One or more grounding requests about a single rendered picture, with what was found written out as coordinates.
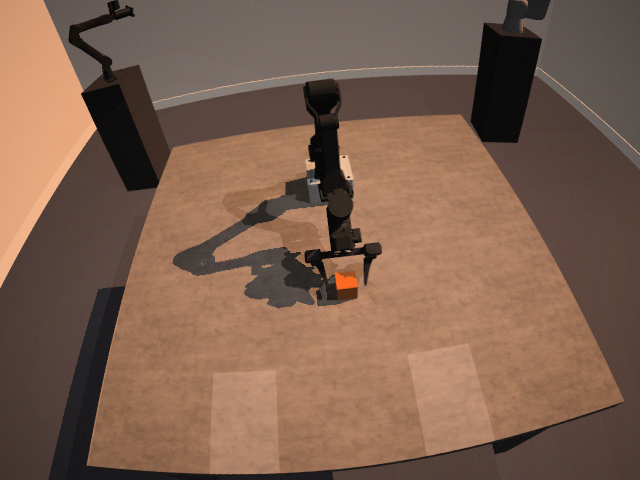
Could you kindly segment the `orange block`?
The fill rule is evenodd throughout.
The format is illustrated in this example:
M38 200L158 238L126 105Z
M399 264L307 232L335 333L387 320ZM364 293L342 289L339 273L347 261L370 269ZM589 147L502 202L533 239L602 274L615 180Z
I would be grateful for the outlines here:
M338 300L357 298L358 284L355 271L335 273Z

